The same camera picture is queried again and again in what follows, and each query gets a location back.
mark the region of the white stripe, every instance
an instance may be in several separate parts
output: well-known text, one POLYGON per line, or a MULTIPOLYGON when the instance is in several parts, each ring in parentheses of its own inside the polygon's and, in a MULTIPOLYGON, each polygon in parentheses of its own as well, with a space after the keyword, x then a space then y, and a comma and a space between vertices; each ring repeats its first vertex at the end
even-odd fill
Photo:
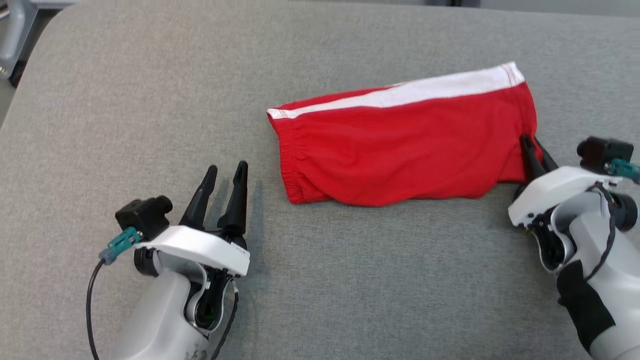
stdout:
POLYGON ((510 62, 489 69, 407 81, 384 90, 346 97, 325 102, 324 104, 315 104, 294 110, 269 109, 267 112, 272 119, 295 119, 306 113, 358 106, 391 108, 430 99, 484 94, 511 88, 523 82, 524 76, 518 70, 516 64, 510 62))

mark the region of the robotic arm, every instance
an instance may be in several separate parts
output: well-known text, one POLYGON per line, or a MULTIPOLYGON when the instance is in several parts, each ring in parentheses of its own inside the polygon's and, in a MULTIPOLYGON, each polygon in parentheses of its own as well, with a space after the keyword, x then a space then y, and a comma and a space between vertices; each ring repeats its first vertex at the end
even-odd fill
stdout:
POLYGON ((218 356, 237 310, 234 278, 247 274, 250 253, 243 238, 246 227, 248 165, 241 161, 234 189, 218 229, 203 226, 217 168, 209 167, 178 225, 164 217, 172 210, 169 199, 134 200, 116 213, 124 235, 100 253, 88 290, 87 328, 94 359, 90 299, 101 264, 111 264, 124 250, 135 247, 134 264, 143 275, 156 277, 140 299, 111 351, 112 360, 210 360, 218 356), (220 326, 224 296, 235 293, 234 308, 216 350, 209 337, 220 326))
POLYGON ((538 161, 526 135, 520 143, 530 182, 509 207, 511 222, 535 236, 543 267, 556 276, 559 303, 591 357, 640 359, 640 254, 623 234, 635 225, 637 206, 609 191, 622 176, 637 182, 633 146, 589 138, 578 148, 582 168, 575 168, 558 167, 544 149, 538 161))

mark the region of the teal connector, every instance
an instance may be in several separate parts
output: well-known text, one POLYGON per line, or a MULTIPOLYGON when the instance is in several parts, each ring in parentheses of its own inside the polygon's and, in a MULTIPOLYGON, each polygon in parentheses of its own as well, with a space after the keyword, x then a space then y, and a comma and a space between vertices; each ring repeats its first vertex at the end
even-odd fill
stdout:
POLYGON ((107 248, 100 252, 98 257, 104 260, 105 265, 111 265, 118 255, 130 249, 133 244, 140 242, 141 236, 135 227, 128 227, 120 235, 109 242, 107 248))
POLYGON ((626 177, 634 183, 640 184, 640 167, 622 159, 613 159, 607 169, 614 176, 626 177))

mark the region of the gray fabric surface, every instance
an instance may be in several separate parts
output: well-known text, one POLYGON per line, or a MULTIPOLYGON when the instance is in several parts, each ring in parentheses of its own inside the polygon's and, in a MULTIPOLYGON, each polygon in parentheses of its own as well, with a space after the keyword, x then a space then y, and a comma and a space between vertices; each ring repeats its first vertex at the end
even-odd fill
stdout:
MULTIPOLYGON (((213 163, 213 226, 244 159, 252 262, 221 359, 587 359, 533 241, 510 226, 514 185, 480 200, 293 206, 265 110, 514 60, 540 140, 575 165, 589 135, 638 143, 637 31, 637 19, 371 4, 63 11, 0 129, 2 358, 89 359, 84 294, 114 212, 164 194, 176 222, 213 163)), ((130 256, 96 282, 103 359, 151 281, 130 256)))

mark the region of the red shorts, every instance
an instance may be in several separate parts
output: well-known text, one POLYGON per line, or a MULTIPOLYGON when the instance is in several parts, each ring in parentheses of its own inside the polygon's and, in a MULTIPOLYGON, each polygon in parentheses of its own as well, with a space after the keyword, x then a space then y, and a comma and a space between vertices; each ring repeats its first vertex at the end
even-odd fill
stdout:
POLYGON ((536 110, 516 65, 296 101, 267 111, 294 204, 478 198, 524 181, 536 110))

